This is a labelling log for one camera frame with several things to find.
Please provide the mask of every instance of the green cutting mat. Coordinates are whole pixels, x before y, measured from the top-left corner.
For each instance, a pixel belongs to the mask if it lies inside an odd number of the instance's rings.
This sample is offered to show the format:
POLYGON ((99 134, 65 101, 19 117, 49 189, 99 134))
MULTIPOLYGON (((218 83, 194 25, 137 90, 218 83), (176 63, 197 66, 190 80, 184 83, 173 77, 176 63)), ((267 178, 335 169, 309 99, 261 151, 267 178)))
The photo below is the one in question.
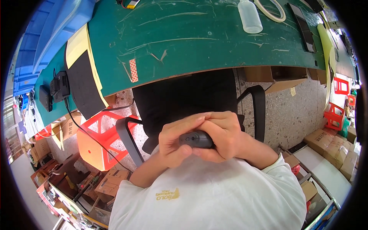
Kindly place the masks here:
MULTIPOLYGON (((49 88, 50 82, 53 79, 54 68, 55 68, 56 73, 58 73, 59 71, 65 71, 64 50, 65 50, 65 45, 62 46, 60 50, 56 53, 56 55, 51 60, 51 62, 48 64, 46 69, 42 70, 35 84, 35 88, 34 88, 35 102, 36 102, 37 109, 42 117, 43 124, 45 126, 49 125, 50 123, 56 121, 57 119, 61 118, 62 116, 68 113, 65 107, 65 103, 63 101, 54 103, 52 105, 52 111, 47 112, 47 110, 44 108, 44 106, 41 104, 39 100, 40 85, 46 85, 47 88, 49 88)), ((75 105, 71 96, 69 96, 69 108, 71 111, 77 109, 77 106, 75 105)))
MULTIPOLYGON (((286 21, 276 23, 259 11, 263 31, 243 31, 237 0, 141 0, 134 10, 102 0, 88 23, 96 68, 110 95, 143 83, 201 70, 254 65, 303 66, 324 69, 317 14, 299 0, 313 33, 317 53, 304 51, 297 24, 286 5, 286 21), (163 53, 167 56, 162 61, 163 53), (129 61, 136 59, 138 82, 131 83, 129 61)), ((268 0, 265 8, 279 16, 268 0)))

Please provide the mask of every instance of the blue plastic crate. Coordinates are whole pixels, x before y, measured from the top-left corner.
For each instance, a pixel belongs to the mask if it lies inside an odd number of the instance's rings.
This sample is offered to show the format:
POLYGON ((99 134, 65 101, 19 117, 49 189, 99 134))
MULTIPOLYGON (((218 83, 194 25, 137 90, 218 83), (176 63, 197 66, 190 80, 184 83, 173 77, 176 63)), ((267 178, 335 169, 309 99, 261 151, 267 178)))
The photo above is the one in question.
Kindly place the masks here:
POLYGON ((45 0, 24 33, 15 63, 13 96, 30 92, 41 70, 93 14, 95 0, 45 0))
POLYGON ((33 62, 33 73, 46 68, 64 43, 91 20, 95 3, 95 0, 65 1, 53 29, 49 29, 50 23, 47 22, 42 30, 33 62))
POLYGON ((27 94, 25 94, 25 93, 22 94, 22 98, 23 98, 23 103, 22 103, 21 111, 28 108, 28 96, 27 96, 27 94))

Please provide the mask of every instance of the black electronic device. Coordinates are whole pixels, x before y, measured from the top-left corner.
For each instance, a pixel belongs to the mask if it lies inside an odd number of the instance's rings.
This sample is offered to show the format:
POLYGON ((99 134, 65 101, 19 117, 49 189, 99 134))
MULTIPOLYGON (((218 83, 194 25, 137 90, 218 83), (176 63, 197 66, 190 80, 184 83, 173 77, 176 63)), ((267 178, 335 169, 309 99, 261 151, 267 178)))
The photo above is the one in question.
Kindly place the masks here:
POLYGON ((202 148, 202 149, 214 149, 215 144, 212 138, 202 130, 197 130, 194 132, 188 132, 180 135, 179 137, 180 145, 189 145, 192 148, 202 148))
POLYGON ((50 82, 50 94, 54 97, 54 103, 61 102, 70 95, 69 81, 66 71, 60 71, 50 82))
POLYGON ((52 111, 52 96, 44 85, 40 85, 39 100, 47 112, 52 111))
POLYGON ((301 33, 305 49, 308 52, 315 53, 316 47, 314 45, 312 32, 308 27, 307 21, 305 20, 303 13, 297 6, 294 6, 293 4, 290 3, 288 3, 288 5, 290 6, 293 12, 295 20, 297 21, 299 32, 301 33))
POLYGON ((318 2, 318 0, 305 0, 309 6, 312 8, 312 10, 316 13, 319 13, 323 10, 323 7, 318 2))

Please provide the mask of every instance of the masking tape roll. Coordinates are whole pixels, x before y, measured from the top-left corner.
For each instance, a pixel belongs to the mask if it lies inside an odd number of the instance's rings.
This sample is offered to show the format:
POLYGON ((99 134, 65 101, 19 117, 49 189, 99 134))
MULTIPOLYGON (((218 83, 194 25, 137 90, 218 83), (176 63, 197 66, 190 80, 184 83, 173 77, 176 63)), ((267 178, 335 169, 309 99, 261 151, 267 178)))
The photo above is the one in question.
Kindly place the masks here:
POLYGON ((270 12, 268 12, 263 6, 262 4, 259 2, 259 0, 254 0, 254 4, 259 8, 260 11, 262 11, 262 13, 264 13, 269 19, 275 21, 275 22, 283 22, 286 19, 286 15, 285 15, 285 11, 282 8, 282 6, 276 1, 276 0, 270 0, 275 6, 276 8, 279 10, 280 12, 280 18, 275 17, 274 15, 272 15, 270 12))

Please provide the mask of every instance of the finger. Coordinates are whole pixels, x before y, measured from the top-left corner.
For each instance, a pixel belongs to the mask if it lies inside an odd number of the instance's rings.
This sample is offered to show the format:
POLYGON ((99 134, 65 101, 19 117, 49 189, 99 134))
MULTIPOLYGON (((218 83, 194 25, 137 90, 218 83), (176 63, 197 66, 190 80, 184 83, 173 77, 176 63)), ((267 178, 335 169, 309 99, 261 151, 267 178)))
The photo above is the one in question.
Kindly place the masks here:
POLYGON ((226 131, 223 128, 211 121, 204 121, 201 125, 197 127, 197 129, 208 133, 208 135, 210 135, 210 137, 212 138, 214 144, 219 142, 226 134, 226 131))
POLYGON ((179 166, 182 161, 192 154, 192 148, 189 145, 182 145, 176 151, 167 155, 167 159, 173 167, 179 166))
POLYGON ((216 150, 214 149, 201 149, 193 148, 192 153, 202 158, 205 161, 212 161, 215 163, 221 163, 226 161, 216 150))
POLYGON ((208 119, 208 121, 211 121, 212 123, 215 123, 216 125, 220 126, 223 129, 227 130, 233 130, 240 128, 239 121, 232 120, 232 119, 208 119))
POLYGON ((229 118, 233 112, 225 111, 225 112, 212 112, 210 119, 226 119, 229 118))
POLYGON ((169 123, 169 124, 165 124, 164 127, 166 129, 168 128, 171 128, 171 127, 174 127, 178 124, 181 124, 181 123, 184 123, 184 122, 187 122, 188 120, 192 120, 194 118, 199 118, 199 117, 202 117, 202 116, 205 116, 205 120, 207 120, 208 118, 210 118, 211 116, 211 112, 206 112, 206 113, 196 113, 196 114, 193 114, 193 115, 190 115, 188 117, 185 117, 183 119, 180 119, 180 120, 177 120, 177 121, 174 121, 172 123, 169 123))
POLYGON ((227 129, 229 128, 229 119, 208 119, 208 121, 218 125, 221 128, 227 129))
POLYGON ((205 120, 206 116, 192 116, 188 119, 185 119, 181 123, 177 123, 175 126, 170 127, 166 130, 163 130, 160 135, 162 138, 166 140, 176 140, 181 134, 187 133, 195 128, 197 128, 200 124, 202 124, 205 120))

